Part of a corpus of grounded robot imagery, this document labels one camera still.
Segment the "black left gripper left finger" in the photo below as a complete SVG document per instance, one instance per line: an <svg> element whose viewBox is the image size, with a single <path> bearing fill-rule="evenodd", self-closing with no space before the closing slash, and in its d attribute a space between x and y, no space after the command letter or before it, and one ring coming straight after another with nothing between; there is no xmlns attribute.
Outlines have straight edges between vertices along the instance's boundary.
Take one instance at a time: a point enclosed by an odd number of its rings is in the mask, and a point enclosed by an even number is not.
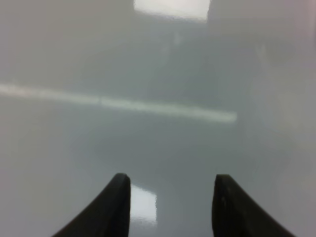
<svg viewBox="0 0 316 237"><path fill-rule="evenodd" d="M102 192L55 237L127 237L130 225L131 182L117 173Z"/></svg>

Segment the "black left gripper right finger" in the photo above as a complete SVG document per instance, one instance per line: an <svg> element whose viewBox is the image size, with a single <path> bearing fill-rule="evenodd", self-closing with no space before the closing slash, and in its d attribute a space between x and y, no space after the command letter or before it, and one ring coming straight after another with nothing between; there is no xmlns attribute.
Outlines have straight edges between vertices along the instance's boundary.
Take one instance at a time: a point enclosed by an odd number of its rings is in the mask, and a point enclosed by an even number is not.
<svg viewBox="0 0 316 237"><path fill-rule="evenodd" d="M215 237L292 237L227 174L218 174L212 200Z"/></svg>

